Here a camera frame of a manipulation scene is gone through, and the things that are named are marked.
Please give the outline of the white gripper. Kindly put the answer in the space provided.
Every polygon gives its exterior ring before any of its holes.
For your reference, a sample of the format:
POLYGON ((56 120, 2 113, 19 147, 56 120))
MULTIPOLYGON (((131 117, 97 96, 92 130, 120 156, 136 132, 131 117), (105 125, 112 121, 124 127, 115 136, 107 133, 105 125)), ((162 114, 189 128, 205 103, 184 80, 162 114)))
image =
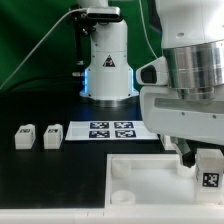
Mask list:
POLYGON ((191 168, 195 153, 185 139, 224 145, 224 85, 194 88, 187 95, 169 86, 170 77, 164 56, 136 71, 141 116, 149 131, 172 137, 180 164, 191 168))

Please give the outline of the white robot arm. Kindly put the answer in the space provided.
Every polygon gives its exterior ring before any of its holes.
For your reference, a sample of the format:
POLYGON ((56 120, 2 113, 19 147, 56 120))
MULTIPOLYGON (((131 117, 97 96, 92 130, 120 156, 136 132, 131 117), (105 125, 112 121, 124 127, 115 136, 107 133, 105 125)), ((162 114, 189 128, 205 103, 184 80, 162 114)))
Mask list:
POLYGON ((191 166, 187 139, 224 145, 224 0, 154 0, 162 56, 132 74, 127 25, 108 0, 77 0, 92 30, 80 95, 101 106, 138 96, 148 130, 170 136, 191 166))

